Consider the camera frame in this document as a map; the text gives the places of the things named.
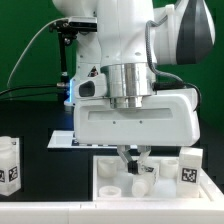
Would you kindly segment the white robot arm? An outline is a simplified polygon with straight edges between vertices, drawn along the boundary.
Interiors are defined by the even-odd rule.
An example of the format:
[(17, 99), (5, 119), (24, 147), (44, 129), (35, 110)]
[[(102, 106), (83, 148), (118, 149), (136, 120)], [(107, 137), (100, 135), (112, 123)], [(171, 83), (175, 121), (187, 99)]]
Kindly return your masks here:
[(205, 0), (52, 0), (76, 30), (74, 131), (84, 144), (114, 144), (129, 172), (146, 171), (154, 146), (200, 137), (199, 90), (161, 64), (193, 64), (215, 42)]

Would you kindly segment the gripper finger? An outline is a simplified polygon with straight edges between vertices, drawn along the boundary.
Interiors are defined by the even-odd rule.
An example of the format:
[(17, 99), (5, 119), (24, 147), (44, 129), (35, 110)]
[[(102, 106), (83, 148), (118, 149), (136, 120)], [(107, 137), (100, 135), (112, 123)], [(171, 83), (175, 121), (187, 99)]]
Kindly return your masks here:
[(144, 170), (145, 161), (151, 152), (150, 146), (138, 146), (137, 151), (139, 153), (139, 158), (137, 160), (138, 169)]
[(130, 147), (128, 145), (118, 145), (117, 153), (127, 167), (129, 173), (136, 173), (136, 162), (132, 159), (129, 153)]

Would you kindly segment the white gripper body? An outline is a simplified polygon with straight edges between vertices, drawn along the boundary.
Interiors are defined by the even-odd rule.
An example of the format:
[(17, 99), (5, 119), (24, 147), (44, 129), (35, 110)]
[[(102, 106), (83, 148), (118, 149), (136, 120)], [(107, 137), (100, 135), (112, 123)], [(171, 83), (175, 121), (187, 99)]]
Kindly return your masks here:
[(107, 99), (75, 106), (75, 137), (82, 144), (191, 146), (200, 138), (195, 104), (184, 93), (144, 97), (141, 108), (112, 109)]

